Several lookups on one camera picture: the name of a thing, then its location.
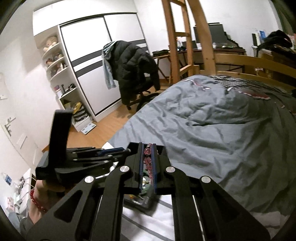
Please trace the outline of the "left forearm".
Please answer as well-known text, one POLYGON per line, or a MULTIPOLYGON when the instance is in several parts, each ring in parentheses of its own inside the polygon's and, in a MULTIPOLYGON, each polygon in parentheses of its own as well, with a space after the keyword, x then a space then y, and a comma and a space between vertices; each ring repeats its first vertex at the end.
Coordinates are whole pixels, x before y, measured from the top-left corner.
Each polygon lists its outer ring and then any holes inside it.
POLYGON ((26 238, 29 230, 40 219, 40 214, 41 213, 39 209, 31 207, 26 217, 22 217, 16 212, 11 212, 8 218, 14 228, 21 234, 21 236, 26 238))

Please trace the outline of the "left hand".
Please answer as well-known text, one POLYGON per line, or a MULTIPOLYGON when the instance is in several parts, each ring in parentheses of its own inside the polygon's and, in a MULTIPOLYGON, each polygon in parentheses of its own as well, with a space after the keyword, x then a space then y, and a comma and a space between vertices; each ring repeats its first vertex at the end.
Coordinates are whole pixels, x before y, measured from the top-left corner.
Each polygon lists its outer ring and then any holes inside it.
POLYGON ((37 180, 34 191, 31 194, 30 208, 37 208, 40 211, 40 219, 64 196, 65 188, 53 186, 45 180, 37 180))

